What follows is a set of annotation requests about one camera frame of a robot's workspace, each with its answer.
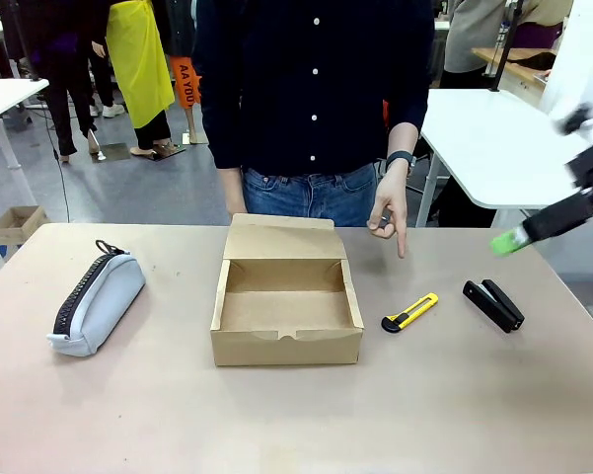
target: black watch strap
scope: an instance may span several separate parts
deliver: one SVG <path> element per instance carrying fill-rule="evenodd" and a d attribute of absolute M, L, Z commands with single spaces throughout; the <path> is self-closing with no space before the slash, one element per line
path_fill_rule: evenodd
<path fill-rule="evenodd" d="M 399 159 L 408 161 L 409 167 L 414 163 L 414 157 L 409 151 L 394 151 L 386 158 L 386 171 L 388 171 L 395 160 Z"/>

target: green tip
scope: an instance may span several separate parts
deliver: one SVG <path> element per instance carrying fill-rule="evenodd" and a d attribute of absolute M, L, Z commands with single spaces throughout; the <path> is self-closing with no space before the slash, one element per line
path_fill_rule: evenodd
<path fill-rule="evenodd" d="M 491 241 L 491 249 L 496 255 L 508 255 L 526 247 L 526 244 L 517 238 L 514 230 L 509 230 Z"/>

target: pencil case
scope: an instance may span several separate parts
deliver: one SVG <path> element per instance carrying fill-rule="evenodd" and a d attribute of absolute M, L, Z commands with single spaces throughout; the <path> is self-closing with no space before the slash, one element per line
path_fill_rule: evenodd
<path fill-rule="evenodd" d="M 54 350 L 68 356 L 95 354 L 145 284 L 129 252 L 103 240 L 96 244 L 104 254 L 61 305 L 52 334 L 46 336 Z"/>

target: yellow utility knife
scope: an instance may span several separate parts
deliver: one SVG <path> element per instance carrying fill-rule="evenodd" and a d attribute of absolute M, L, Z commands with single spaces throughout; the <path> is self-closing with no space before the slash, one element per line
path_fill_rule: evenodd
<path fill-rule="evenodd" d="M 387 316 L 382 319 L 382 328 L 388 333 L 398 333 L 418 319 L 428 309 L 438 303 L 438 296 L 429 293 L 419 299 L 413 306 L 395 316 Z"/>

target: yellow skirt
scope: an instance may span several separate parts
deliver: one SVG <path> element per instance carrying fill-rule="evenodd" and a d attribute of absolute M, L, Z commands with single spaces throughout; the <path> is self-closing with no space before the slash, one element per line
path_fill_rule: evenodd
<path fill-rule="evenodd" d="M 131 123 L 142 128 L 175 100 L 151 1 L 112 5 L 106 40 Z"/>

